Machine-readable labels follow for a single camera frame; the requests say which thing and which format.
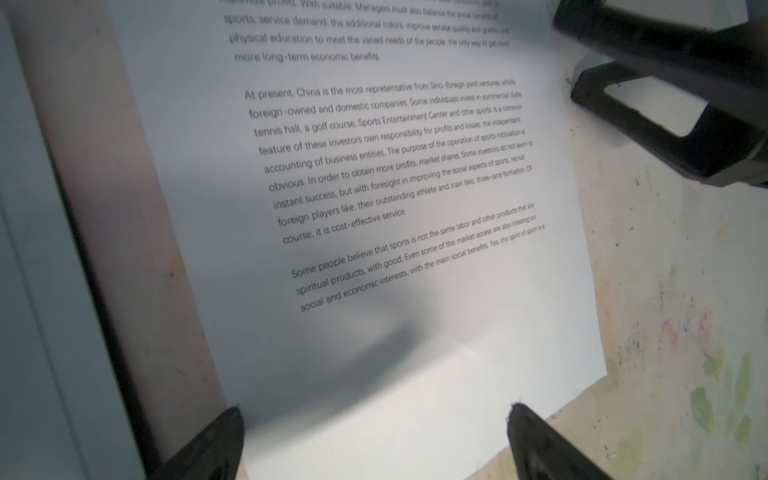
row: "paint-stained surface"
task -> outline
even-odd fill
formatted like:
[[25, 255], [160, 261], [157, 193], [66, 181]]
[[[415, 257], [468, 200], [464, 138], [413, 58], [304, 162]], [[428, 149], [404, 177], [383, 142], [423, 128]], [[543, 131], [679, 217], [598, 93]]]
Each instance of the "paint-stained surface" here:
[[[709, 15], [725, 8], [736, 19], [743, 8], [611, 4], [712, 28], [726, 25], [707, 24]], [[570, 78], [589, 50], [556, 42]], [[768, 480], [768, 192], [683, 179], [573, 107], [561, 84], [607, 376], [549, 422], [614, 480]], [[655, 121], [682, 116], [657, 91], [632, 88], [618, 90]], [[507, 450], [472, 480], [515, 478], [495, 467], [510, 460]]]

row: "paint stain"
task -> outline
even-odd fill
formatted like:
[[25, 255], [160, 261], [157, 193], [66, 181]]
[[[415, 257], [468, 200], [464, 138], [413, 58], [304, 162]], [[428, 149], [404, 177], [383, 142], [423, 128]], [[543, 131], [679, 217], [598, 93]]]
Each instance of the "paint stain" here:
[[724, 362], [725, 358], [722, 348], [718, 349], [714, 356], [709, 356], [707, 352], [704, 352], [704, 374], [715, 380], [720, 380], [720, 371], [723, 369]]
[[696, 445], [690, 451], [690, 462], [693, 465], [698, 465], [699, 463], [701, 463], [701, 445]]
[[603, 285], [594, 291], [595, 302], [598, 305], [598, 320], [600, 323], [600, 339], [603, 343], [603, 351], [607, 356], [613, 356], [618, 350], [618, 338], [614, 325], [613, 303], [611, 302], [611, 290], [608, 285]]
[[752, 427], [752, 419], [749, 415], [745, 415], [741, 418], [739, 426], [736, 427], [736, 433], [733, 437], [736, 439], [736, 443], [741, 446], [745, 446], [750, 440], [750, 429]]
[[645, 434], [641, 427], [634, 427], [629, 435], [619, 441], [616, 459], [611, 463], [615, 478], [632, 478], [640, 468], [645, 450]]
[[187, 269], [184, 267], [184, 260], [181, 259], [181, 255], [174, 255], [168, 264], [168, 276], [174, 278], [175, 276], [184, 275], [186, 272]]
[[734, 393], [736, 395], [736, 404], [738, 406], [744, 406], [746, 403], [746, 397], [750, 394], [750, 387], [752, 386], [752, 353], [745, 353], [741, 358], [741, 365], [739, 365], [739, 373], [736, 376], [736, 386], [734, 387]]
[[[760, 480], [760, 465], [755, 464], [755, 480]], [[763, 480], [768, 480], [768, 475], [763, 477]]]
[[712, 404], [707, 400], [707, 392], [702, 387], [690, 393], [690, 410], [699, 427], [706, 433], [714, 432], [715, 416], [712, 413]]
[[665, 320], [664, 323], [661, 324], [661, 338], [668, 338], [670, 340], [670, 345], [677, 346], [677, 344], [680, 343], [680, 329], [675, 330], [674, 327], [672, 327], [672, 321]]
[[720, 218], [720, 226], [715, 232], [715, 240], [719, 243], [725, 243], [728, 241], [728, 230], [730, 229], [730, 220], [725, 217]]

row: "paper sheet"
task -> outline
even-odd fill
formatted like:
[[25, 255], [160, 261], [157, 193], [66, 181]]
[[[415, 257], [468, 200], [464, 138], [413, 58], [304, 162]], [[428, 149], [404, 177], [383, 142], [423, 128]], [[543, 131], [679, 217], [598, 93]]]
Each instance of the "paper sheet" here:
[[604, 375], [543, 3], [109, 6], [251, 478], [464, 478]]

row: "black holder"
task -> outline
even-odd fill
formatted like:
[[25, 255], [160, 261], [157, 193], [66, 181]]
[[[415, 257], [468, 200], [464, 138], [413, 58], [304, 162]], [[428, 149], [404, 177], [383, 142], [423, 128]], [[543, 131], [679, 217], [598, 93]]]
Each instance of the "black holder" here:
[[521, 403], [512, 406], [507, 438], [520, 480], [611, 480]]
[[[571, 99], [684, 177], [768, 187], [768, 18], [717, 32], [563, 0], [554, 27], [615, 61], [583, 71]], [[672, 134], [605, 93], [654, 76], [708, 102], [694, 129]]]
[[234, 480], [245, 428], [237, 407], [227, 409], [148, 480]]

